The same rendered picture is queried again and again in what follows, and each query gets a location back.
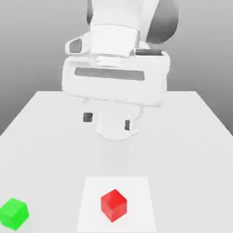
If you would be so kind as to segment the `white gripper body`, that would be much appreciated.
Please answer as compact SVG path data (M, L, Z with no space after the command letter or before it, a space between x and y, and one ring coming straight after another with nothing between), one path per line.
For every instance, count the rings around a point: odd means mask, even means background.
M160 56L70 56L62 90L71 95L140 106L160 106L167 92L168 54Z

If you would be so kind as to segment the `small red cube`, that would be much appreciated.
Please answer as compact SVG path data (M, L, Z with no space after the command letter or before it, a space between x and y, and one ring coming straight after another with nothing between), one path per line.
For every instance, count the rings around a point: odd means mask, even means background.
M127 199L114 189L101 197L101 211L112 223L127 213Z

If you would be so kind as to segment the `small green cube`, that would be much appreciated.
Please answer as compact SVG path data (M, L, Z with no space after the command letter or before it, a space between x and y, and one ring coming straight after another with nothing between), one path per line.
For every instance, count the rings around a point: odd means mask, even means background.
M27 204L15 198L9 199L0 208L0 223L12 230L17 230L28 219Z

